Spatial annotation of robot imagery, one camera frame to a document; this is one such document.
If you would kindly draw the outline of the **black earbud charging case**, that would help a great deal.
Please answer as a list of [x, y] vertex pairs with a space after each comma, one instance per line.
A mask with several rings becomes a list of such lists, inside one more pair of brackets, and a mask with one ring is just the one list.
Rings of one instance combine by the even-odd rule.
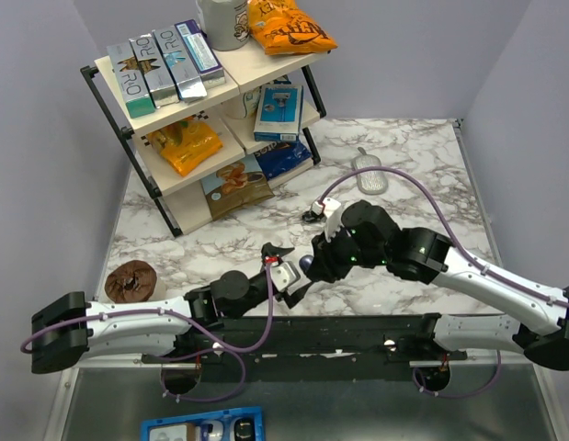
[[302, 221], [305, 223], [316, 223], [323, 219], [323, 213], [316, 213], [312, 210], [307, 210], [302, 214]]

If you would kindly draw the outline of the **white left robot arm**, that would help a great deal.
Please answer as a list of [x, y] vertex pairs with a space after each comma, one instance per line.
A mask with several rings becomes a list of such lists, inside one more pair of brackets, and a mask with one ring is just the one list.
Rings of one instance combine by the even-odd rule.
[[187, 333], [207, 334], [226, 319], [238, 319], [265, 302], [283, 300], [295, 306], [303, 297], [292, 286], [312, 263], [287, 260], [289, 248], [267, 243], [262, 265], [253, 277], [228, 271], [203, 288], [181, 297], [145, 303], [88, 301], [82, 291], [70, 292], [36, 312], [31, 335], [22, 344], [34, 374], [63, 371], [99, 356], [142, 354], [187, 361], [194, 342]]

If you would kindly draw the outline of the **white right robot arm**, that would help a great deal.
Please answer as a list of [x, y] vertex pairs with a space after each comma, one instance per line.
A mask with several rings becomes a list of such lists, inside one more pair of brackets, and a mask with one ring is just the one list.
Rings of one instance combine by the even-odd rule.
[[383, 266], [402, 280], [458, 291], [497, 310], [493, 315], [440, 315], [413, 337], [431, 360], [446, 351], [501, 350], [558, 371], [569, 370], [569, 287], [515, 275], [459, 249], [427, 228], [400, 228], [380, 206], [360, 200], [325, 213], [324, 230], [300, 267], [312, 282], [334, 283], [357, 266]]

